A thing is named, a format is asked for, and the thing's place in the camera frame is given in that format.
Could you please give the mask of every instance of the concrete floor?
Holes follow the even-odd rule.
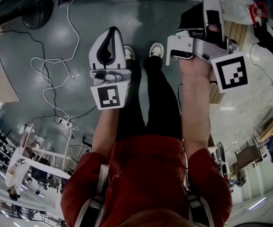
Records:
[[[76,0],[70,6],[69,17],[80,34],[81,41],[74,59],[67,62],[70,78],[63,87],[56,89],[58,107],[75,117],[95,105],[90,91],[92,81],[89,77],[88,53],[96,38],[107,28],[118,27],[124,43],[134,48],[138,58],[145,59],[153,42],[161,42],[166,47],[167,37],[178,29],[181,13],[192,4],[192,1],[164,0]],[[50,20],[37,30],[29,31],[21,18],[5,24],[4,30],[29,31],[36,40],[44,43],[46,58],[67,59],[72,56],[77,36],[68,24],[66,12],[66,6],[55,6]],[[6,129],[13,129],[11,135],[16,141],[20,138],[22,126],[32,118],[53,114],[53,107],[43,98],[43,90],[48,85],[30,66],[30,60],[35,56],[42,58],[42,49],[28,35],[10,32],[0,37],[0,60],[20,98],[19,103],[3,105],[0,117],[4,120]],[[63,64],[47,65],[53,84],[62,83],[67,76]],[[40,66],[40,62],[35,61],[35,67],[39,69]],[[178,66],[164,66],[163,71],[176,90],[180,84]],[[53,93],[50,91],[47,95],[52,102]],[[147,121],[149,104],[145,71],[140,88],[140,102],[144,120]],[[73,121],[80,130],[74,132],[75,139],[71,141],[71,145],[80,145],[83,135],[87,136],[88,142],[92,141],[99,114],[95,109],[89,115]],[[37,119],[34,123],[37,134],[47,138],[43,146],[64,153],[66,141],[60,134],[59,125],[54,123],[54,118]],[[74,155],[77,154],[77,148],[76,152],[75,148],[73,151]]]

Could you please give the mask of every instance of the white cable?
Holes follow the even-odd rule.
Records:
[[[60,58],[55,58],[55,59],[42,59],[42,58],[39,58],[39,57],[33,57],[33,58],[31,59],[31,66],[32,66],[32,68],[33,68],[37,73],[41,74],[44,78],[47,79],[47,80],[45,80],[45,79],[44,79],[44,80],[45,80],[45,82],[46,82],[48,85],[51,85],[51,80],[48,78],[48,76],[46,76],[46,75],[43,73],[44,64],[45,64],[46,62],[53,63],[53,64],[62,62],[62,63],[64,64],[64,66],[65,66],[65,68],[66,68],[66,70],[67,70],[67,72],[68,72],[68,76],[66,77],[66,79],[64,80],[64,82],[63,82],[61,85],[55,86],[55,87],[49,87],[49,88],[45,89],[45,90],[43,91],[43,97],[44,97],[45,101],[48,102],[51,106],[53,106],[53,107],[56,108],[56,109],[61,110],[64,114],[66,114],[66,116],[68,117],[67,120],[70,119],[69,114],[66,113],[64,110],[62,110],[62,109],[60,109],[60,108],[54,106],[53,104],[51,104],[51,103],[47,100],[47,98],[45,97],[45,91],[47,91],[47,90],[53,90],[53,89],[56,89],[56,88],[59,88],[59,87],[63,86],[63,85],[65,84],[65,82],[68,80],[68,78],[70,77],[70,72],[69,72],[69,70],[68,70],[68,67],[67,67],[65,61],[69,61],[69,60],[71,60],[71,59],[74,58],[74,56],[75,56],[75,54],[76,54],[76,51],[77,51],[77,48],[78,48],[78,46],[79,46],[79,44],[80,44],[80,36],[79,36],[78,32],[76,31],[76,29],[73,27],[72,23],[71,23],[70,20],[69,20],[69,7],[70,7],[70,5],[71,5],[74,1],[75,1],[75,0],[72,0],[72,2],[67,6],[67,20],[68,20],[68,23],[70,24],[71,28],[74,30],[74,32],[76,33],[76,35],[77,35],[77,37],[78,37],[78,42],[77,42],[77,45],[76,45],[76,47],[75,47],[75,50],[74,50],[74,53],[73,53],[72,57],[70,57],[69,59],[66,59],[66,60],[62,60],[62,59],[60,59]],[[40,60],[40,61],[43,61],[42,66],[41,66],[41,70],[37,70],[37,69],[33,66],[33,60],[35,60],[35,59]],[[73,128],[74,128],[75,130],[79,130],[79,128],[78,128],[77,126],[73,126]]]

